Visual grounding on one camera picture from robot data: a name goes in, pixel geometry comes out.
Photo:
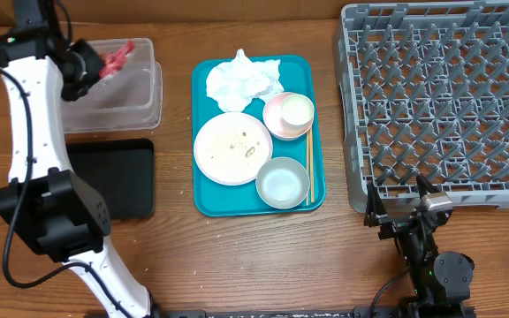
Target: small bowl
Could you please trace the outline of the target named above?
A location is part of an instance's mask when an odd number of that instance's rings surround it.
[[[295,95],[295,93],[280,93],[276,96],[272,97],[266,105],[264,105],[264,110],[262,111],[262,120],[264,121],[264,124],[269,129],[270,134],[272,136],[276,137],[279,140],[284,141],[290,141],[290,140],[296,140],[300,136],[303,136],[305,133],[308,132],[309,128],[311,128],[311,124],[306,127],[301,132],[298,133],[288,133],[285,131],[284,127],[282,126],[282,119],[281,119],[281,105],[282,101],[290,96]]]
[[[304,95],[287,96],[280,104],[282,127],[287,133],[300,133],[314,122],[314,103]]]
[[[273,208],[293,208],[308,196],[308,172],[291,158],[274,158],[258,171],[256,192]]]

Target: dish rack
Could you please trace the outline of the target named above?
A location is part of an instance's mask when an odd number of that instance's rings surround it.
[[[349,200],[391,211],[422,173],[457,205],[509,208],[509,1],[349,4],[333,39]]]

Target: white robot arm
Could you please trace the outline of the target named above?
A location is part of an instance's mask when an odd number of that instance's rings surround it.
[[[103,63],[83,41],[70,48],[65,45],[53,0],[23,0],[14,9],[17,26],[0,37],[0,69],[27,93],[32,126],[27,124],[19,88],[3,76],[11,107],[13,156],[10,184],[0,189],[0,215],[11,224],[13,214],[21,213],[10,230],[35,253],[47,254],[76,273],[109,317],[163,316],[111,243],[109,212],[102,196],[73,173],[65,149],[60,98],[85,95],[99,80]],[[32,169],[29,183],[27,168]],[[27,198],[21,201],[26,184]]]

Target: crumpled tissue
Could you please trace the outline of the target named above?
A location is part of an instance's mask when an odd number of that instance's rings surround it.
[[[209,72],[206,79],[208,97],[224,111],[243,111],[253,98],[264,102],[284,92],[278,81],[280,60],[251,62],[239,49],[231,62],[223,62]]]

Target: teal tray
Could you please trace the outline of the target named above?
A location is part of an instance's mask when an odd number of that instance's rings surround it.
[[[280,59],[280,83],[286,92],[293,92],[309,97],[315,104],[314,85],[308,61],[298,56],[253,57],[253,62]],[[192,74],[192,138],[211,118],[222,114],[217,102],[206,95],[206,78],[209,71],[222,62],[231,59],[208,60],[200,63]],[[264,102],[255,98],[245,108],[245,113],[262,122]],[[290,209],[276,209],[268,206],[258,196],[255,182],[245,185],[219,185],[201,173],[194,160],[194,201],[195,206],[206,216],[252,216],[269,213],[308,212],[319,208],[325,200],[325,173],[323,171],[322,142],[319,136],[317,108],[314,116],[314,171],[315,202]],[[274,146],[272,157],[290,157],[306,166],[306,137],[294,141],[282,141],[272,137]]]

